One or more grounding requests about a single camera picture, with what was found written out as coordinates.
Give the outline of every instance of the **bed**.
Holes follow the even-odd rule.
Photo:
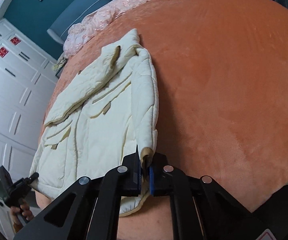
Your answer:
[[[47,112],[103,46],[132,28],[157,74],[156,151],[189,176],[213,177],[250,211],[287,184],[288,10],[270,0],[146,2],[69,59]],[[148,198],[120,218],[118,238],[172,239],[171,228],[168,199]]]

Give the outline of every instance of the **upholstered headboard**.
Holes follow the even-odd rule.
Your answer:
[[[68,29],[80,23],[84,17],[112,0],[74,0],[54,21],[47,33],[58,43],[64,44]]]

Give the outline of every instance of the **jacket pocket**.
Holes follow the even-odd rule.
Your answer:
[[[49,132],[53,132],[53,134],[51,133],[45,140],[44,150],[37,167],[39,183],[61,188],[65,178],[65,164],[68,139],[71,133],[71,122],[64,128],[57,129],[57,131],[50,130]]]

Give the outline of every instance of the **red paper decoration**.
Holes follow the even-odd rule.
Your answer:
[[[10,42],[13,43],[14,45],[17,45],[18,43],[21,42],[21,40],[15,36],[10,40]]]
[[[5,49],[4,47],[0,48],[0,56],[4,57],[8,53],[8,50]]]

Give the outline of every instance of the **teal wall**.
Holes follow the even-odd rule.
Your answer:
[[[47,29],[74,0],[12,0],[4,17],[55,59],[63,47],[55,42]]]

